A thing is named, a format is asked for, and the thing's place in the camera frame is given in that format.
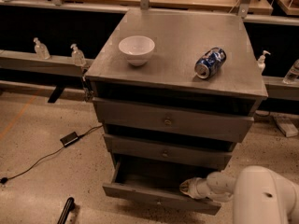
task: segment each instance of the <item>soap dispenser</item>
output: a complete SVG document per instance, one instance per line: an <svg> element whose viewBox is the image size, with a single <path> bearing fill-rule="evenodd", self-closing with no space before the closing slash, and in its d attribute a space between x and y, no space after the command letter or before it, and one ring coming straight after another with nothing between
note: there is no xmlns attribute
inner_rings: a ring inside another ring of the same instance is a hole
<svg viewBox="0 0 299 224"><path fill-rule="evenodd" d="M257 61L257 64L258 64L258 66L261 70L261 73L263 72L263 70L265 68L264 60L265 60L265 55L266 54L271 55L271 53L269 51L263 50L263 55L260 56L259 60Z"/></svg>
<svg viewBox="0 0 299 224"><path fill-rule="evenodd" d="M82 50L78 49L77 44L72 44L71 49L73 49L73 63L77 66L84 66L86 64L86 60Z"/></svg>
<svg viewBox="0 0 299 224"><path fill-rule="evenodd" d="M35 51L40 59L48 59L50 57L49 51L46 47L45 44L41 43L37 37L35 37L34 42L36 43L35 45Z"/></svg>

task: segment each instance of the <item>white bottle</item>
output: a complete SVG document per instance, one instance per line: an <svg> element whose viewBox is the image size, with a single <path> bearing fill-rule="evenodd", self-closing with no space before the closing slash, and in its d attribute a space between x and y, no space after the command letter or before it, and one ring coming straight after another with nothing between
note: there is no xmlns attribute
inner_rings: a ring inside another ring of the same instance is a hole
<svg viewBox="0 0 299 224"><path fill-rule="evenodd" d="M41 43L37 37L34 39L34 42L36 43L35 51L36 51L38 58L45 59L45 60L50 58L50 54L49 54L49 51L48 51L46 45Z"/></svg>
<svg viewBox="0 0 299 224"><path fill-rule="evenodd" d="M268 55L271 55L270 52L266 51L266 50L263 50L263 55L260 56L257 64L261 70L261 73L263 72L264 68L265 68L265 63L264 63L264 60L265 60L265 55L268 54Z"/></svg>
<svg viewBox="0 0 299 224"><path fill-rule="evenodd" d="M299 76L299 59L294 62L287 75L283 78L282 82L285 84L293 83Z"/></svg>
<svg viewBox="0 0 299 224"><path fill-rule="evenodd" d="M73 49L73 63L77 66L84 66L86 64L86 60L82 50L78 49L77 44L72 44L71 49Z"/></svg>

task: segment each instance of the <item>cabinet top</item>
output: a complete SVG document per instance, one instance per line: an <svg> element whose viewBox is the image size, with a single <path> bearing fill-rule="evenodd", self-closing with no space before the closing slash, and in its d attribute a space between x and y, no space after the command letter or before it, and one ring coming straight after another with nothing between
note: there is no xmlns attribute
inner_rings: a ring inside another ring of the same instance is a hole
<svg viewBox="0 0 299 224"><path fill-rule="evenodd" d="M131 66L119 43L131 35L155 42L151 59ZM209 79L194 73L195 63L212 48L222 48L227 59ZM128 85L267 97L263 77L241 18L228 14L201 14L156 10L129 10L122 18L86 77Z"/></svg>

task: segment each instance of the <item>black handle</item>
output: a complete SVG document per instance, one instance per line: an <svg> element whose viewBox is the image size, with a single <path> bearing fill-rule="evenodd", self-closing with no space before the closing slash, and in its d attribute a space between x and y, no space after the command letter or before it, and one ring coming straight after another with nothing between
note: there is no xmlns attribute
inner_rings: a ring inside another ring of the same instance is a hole
<svg viewBox="0 0 299 224"><path fill-rule="evenodd" d="M65 221L67 220L68 214L70 211L74 210L75 208L75 199L74 198L68 198L66 201L66 204L64 206L64 210L62 214L60 215L60 218L57 222L57 224L65 224Z"/></svg>

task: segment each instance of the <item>gray cabinet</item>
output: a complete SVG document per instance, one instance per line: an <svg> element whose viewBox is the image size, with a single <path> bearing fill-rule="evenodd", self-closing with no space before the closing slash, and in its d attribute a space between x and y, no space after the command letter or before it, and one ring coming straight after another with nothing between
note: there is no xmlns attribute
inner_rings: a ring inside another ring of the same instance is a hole
<svg viewBox="0 0 299 224"><path fill-rule="evenodd" d="M123 38L136 34L156 43L152 59L140 67L118 50ZM193 67L206 44L222 45L228 60L202 80ZM106 195L215 215L218 203L193 200L178 187L225 169L267 97L242 20L130 10L86 78L115 166L111 183L103 184Z"/></svg>

